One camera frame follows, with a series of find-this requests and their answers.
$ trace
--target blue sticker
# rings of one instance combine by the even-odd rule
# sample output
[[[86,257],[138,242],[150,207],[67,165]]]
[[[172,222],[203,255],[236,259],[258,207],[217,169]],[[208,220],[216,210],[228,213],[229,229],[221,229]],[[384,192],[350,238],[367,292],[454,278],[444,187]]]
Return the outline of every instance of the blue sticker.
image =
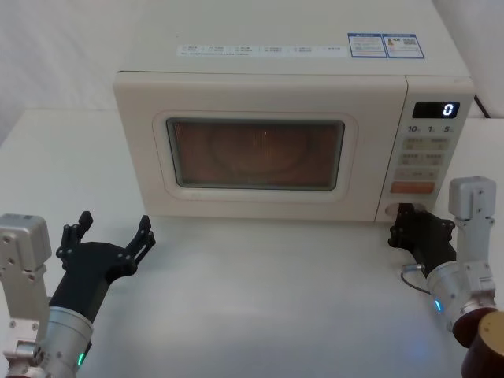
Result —
[[[390,59],[425,59],[415,34],[382,34]]]
[[[377,33],[348,33],[352,57],[387,57],[384,40]]]

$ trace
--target digital display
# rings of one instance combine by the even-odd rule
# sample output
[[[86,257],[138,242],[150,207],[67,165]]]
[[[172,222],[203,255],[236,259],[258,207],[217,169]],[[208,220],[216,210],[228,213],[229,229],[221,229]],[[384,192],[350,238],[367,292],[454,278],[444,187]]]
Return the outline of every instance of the digital display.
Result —
[[[455,118],[460,102],[417,102],[413,118]]]

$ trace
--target green led light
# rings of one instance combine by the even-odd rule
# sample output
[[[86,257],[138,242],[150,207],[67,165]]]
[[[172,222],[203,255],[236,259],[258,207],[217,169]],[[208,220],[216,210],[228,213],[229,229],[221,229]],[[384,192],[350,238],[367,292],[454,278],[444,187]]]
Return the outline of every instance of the green led light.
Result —
[[[79,356],[79,360],[77,361],[77,365],[78,366],[82,365],[82,363],[84,362],[84,357],[86,357],[86,354],[81,353],[80,356]]]

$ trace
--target cable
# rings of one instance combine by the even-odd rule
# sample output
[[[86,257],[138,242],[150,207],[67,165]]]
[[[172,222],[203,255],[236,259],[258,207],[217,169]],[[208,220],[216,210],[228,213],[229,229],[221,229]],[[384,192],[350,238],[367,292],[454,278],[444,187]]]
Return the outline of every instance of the cable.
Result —
[[[481,100],[478,97],[478,95],[474,96],[474,101],[476,101],[476,104],[478,105],[478,108],[480,108],[481,113],[483,113],[483,115],[485,116],[485,118],[491,118],[490,114],[488,114],[488,111],[483,106],[483,103],[481,102]]]
[[[422,293],[425,293],[425,294],[428,294],[428,295],[430,295],[430,294],[431,294],[431,292],[430,292],[430,291],[425,290],[425,289],[422,289],[421,287],[418,287],[418,286],[415,286],[415,285],[413,285],[413,284],[409,283],[409,282],[408,282],[408,280],[407,280],[406,278],[404,278],[404,273],[403,273],[403,272],[401,272],[401,280],[402,280],[402,282],[404,282],[406,285],[408,285],[409,287],[412,287],[412,288],[413,288],[413,289],[415,289],[415,290],[421,291]]]

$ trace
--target white microwave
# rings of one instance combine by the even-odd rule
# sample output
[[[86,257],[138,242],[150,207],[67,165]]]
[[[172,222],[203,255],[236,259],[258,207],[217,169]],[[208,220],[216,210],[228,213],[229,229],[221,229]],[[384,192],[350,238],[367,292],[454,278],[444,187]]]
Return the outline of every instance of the white microwave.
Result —
[[[150,4],[114,84],[146,211],[388,221],[401,202],[431,208],[474,95],[433,5],[280,2],[289,17],[269,0]]]

